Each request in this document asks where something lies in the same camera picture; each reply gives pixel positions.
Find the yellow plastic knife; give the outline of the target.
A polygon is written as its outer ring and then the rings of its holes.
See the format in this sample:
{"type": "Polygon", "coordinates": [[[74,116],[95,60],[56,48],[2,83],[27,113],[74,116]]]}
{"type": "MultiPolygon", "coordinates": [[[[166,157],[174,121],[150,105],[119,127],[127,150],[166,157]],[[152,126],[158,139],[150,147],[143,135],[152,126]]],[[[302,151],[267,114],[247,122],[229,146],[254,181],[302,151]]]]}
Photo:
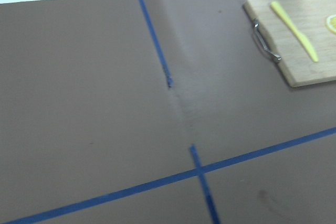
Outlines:
{"type": "Polygon", "coordinates": [[[307,52],[308,56],[313,62],[318,62],[319,57],[318,54],[312,45],[309,38],[302,33],[297,26],[294,24],[288,13],[282,7],[282,5],[278,1],[273,1],[270,3],[270,7],[273,12],[283,21],[283,23],[288,27],[288,29],[292,32],[292,34],[296,37],[296,39],[300,42],[304,50],[307,52]]]}

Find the wooden cutting board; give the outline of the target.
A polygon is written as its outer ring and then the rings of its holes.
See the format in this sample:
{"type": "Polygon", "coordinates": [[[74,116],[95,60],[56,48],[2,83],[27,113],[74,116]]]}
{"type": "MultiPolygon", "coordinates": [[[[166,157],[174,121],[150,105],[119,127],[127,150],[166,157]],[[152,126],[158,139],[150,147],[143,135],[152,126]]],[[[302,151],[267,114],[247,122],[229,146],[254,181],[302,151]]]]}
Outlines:
{"type": "Polygon", "coordinates": [[[335,34],[326,25],[335,14],[335,0],[245,0],[244,9],[269,50],[281,57],[278,67],[291,87],[335,80],[335,34]],[[300,32],[306,35],[318,55],[311,57],[290,29],[271,9],[277,1],[300,32]]]}

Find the yellow lemon slice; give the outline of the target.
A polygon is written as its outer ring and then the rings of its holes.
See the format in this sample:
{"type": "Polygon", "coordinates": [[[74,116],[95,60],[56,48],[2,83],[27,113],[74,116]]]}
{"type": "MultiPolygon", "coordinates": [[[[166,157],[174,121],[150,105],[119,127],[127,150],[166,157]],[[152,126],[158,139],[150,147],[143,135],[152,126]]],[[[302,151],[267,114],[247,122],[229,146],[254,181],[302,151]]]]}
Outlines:
{"type": "Polygon", "coordinates": [[[336,34],[336,14],[330,15],[326,18],[325,21],[326,28],[332,32],[333,34],[336,34]]]}

